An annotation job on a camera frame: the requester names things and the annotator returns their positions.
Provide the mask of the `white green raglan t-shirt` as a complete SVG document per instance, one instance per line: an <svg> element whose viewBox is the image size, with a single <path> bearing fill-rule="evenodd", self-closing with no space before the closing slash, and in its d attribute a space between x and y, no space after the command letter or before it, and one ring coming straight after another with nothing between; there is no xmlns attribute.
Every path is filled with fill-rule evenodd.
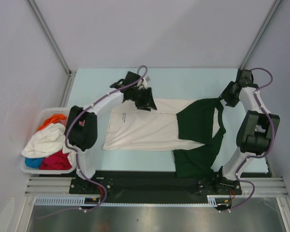
<svg viewBox="0 0 290 232"><path fill-rule="evenodd" d="M213 178L226 129L218 98L155 99L143 111L125 101L111 111L104 150L171 151L179 178Z"/></svg>

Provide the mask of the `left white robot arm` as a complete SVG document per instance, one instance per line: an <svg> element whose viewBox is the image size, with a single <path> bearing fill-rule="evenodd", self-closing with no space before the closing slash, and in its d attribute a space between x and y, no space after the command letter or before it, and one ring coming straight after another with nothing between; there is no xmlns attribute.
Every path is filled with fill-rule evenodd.
<svg viewBox="0 0 290 232"><path fill-rule="evenodd" d="M98 119L125 101L134 102L137 110L157 110L153 100L152 88L147 86L150 78L145 65L137 72L127 72L124 79L110 85L108 91L85 107L73 106L70 109L65 130L65 147L75 154L76 173L82 178L80 187L86 193L92 193L98 186L104 194L105 187L92 178L96 172L94 168L86 169L86 153L98 138Z"/></svg>

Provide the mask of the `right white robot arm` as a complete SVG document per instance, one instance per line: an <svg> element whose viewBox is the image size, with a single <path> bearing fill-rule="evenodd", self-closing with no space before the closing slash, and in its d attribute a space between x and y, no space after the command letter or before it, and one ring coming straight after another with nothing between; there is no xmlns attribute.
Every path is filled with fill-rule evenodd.
<svg viewBox="0 0 290 232"><path fill-rule="evenodd" d="M236 80L231 81L219 97L229 107L241 103L246 112L236 136L237 149L221 166L213 182L219 194L240 188L244 168L253 160L265 158L273 148L280 117L267 109L261 99L261 89L254 82L252 70L238 70Z"/></svg>

